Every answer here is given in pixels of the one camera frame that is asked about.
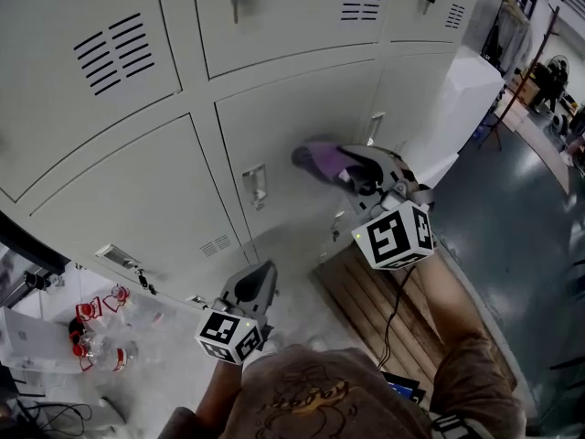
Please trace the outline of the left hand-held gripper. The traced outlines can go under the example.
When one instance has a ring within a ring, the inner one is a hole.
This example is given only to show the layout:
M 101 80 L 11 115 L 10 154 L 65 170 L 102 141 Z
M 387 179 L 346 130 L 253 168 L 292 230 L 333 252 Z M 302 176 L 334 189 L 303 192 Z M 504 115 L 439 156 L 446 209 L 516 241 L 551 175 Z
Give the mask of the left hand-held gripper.
M 235 273 L 226 281 L 221 298 L 231 305 L 245 303 L 251 312 L 266 312 L 271 305 L 278 272 L 268 260 Z M 261 351 L 272 332 L 265 315 L 250 317 L 237 306 L 205 308 L 195 339 L 207 355 L 230 364 L 243 364 L 254 350 Z

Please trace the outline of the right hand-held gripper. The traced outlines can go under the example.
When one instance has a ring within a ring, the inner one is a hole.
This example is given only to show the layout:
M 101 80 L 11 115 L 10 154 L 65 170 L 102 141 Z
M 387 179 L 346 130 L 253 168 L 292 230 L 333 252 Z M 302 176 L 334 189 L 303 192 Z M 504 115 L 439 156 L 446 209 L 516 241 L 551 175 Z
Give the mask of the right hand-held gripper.
M 398 270 L 432 256 L 432 190 L 414 182 L 401 157 L 388 149 L 341 145 L 340 152 L 357 162 L 346 169 L 357 190 L 376 190 L 370 196 L 343 192 L 335 214 L 359 220 L 352 236 L 369 266 Z

